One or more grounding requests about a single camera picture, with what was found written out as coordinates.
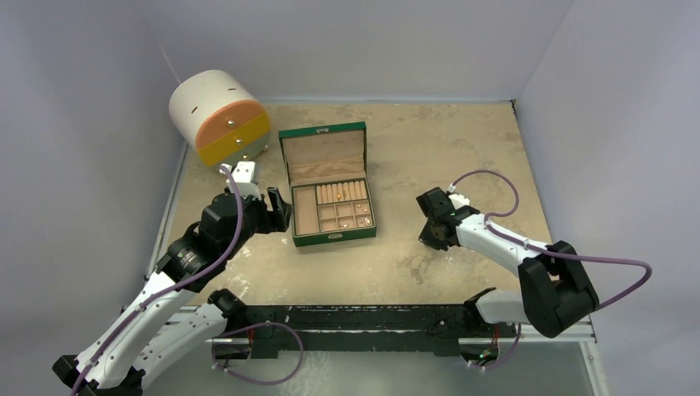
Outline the green jewelry box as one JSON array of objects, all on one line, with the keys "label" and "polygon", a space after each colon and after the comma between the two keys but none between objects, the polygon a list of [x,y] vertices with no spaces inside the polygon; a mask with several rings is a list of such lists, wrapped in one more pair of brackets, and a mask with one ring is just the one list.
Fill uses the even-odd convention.
[{"label": "green jewelry box", "polygon": [[[290,192],[293,186],[356,179],[365,179],[369,187],[367,124],[364,121],[281,130],[278,138]],[[365,229],[352,231],[348,237],[336,239],[331,239],[329,235],[299,238],[293,234],[293,228],[292,215],[292,239],[298,248],[374,238],[377,235],[377,225],[374,235]]]}]

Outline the green removable jewelry tray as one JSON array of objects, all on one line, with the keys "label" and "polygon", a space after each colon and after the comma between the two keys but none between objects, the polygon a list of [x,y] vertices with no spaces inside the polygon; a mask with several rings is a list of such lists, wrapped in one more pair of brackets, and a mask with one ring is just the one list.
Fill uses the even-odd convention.
[{"label": "green removable jewelry tray", "polygon": [[[365,229],[371,235],[376,233],[371,193],[365,179],[293,186],[291,198],[296,237],[329,235],[336,239]],[[352,224],[344,227],[342,219],[351,219]]]}]

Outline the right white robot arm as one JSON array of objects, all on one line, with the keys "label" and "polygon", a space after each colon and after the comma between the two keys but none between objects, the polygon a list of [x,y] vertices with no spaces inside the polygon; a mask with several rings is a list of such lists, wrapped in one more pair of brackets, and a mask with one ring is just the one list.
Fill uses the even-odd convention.
[{"label": "right white robot arm", "polygon": [[573,247],[546,244],[490,221],[456,192],[438,187],[416,199],[426,218],[419,241],[434,250],[467,248],[518,278],[517,291],[491,288],[468,299],[466,330],[486,334],[496,323],[529,324],[554,338],[599,305],[598,293]]}]

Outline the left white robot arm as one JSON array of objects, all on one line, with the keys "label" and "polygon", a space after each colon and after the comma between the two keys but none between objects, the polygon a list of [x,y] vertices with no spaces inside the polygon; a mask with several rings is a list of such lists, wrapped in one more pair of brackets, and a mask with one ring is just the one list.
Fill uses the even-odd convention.
[{"label": "left white robot arm", "polygon": [[246,341],[272,320],[255,319],[229,290],[216,290],[183,322],[166,322],[224,269],[257,234],[282,233],[292,206],[276,187],[265,196],[229,188],[172,242],[118,319],[87,349],[63,355],[52,371],[73,395],[141,395],[174,361],[208,338],[243,334]]}]

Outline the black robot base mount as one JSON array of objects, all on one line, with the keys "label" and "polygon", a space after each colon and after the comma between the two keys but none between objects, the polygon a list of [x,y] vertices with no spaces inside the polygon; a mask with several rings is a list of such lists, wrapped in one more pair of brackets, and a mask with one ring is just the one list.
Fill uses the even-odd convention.
[{"label": "black robot base mount", "polygon": [[229,290],[210,294],[221,309],[225,336],[248,347],[254,359],[282,351],[431,352],[492,361],[496,339],[511,340],[516,328],[478,324],[462,304],[252,305]]}]

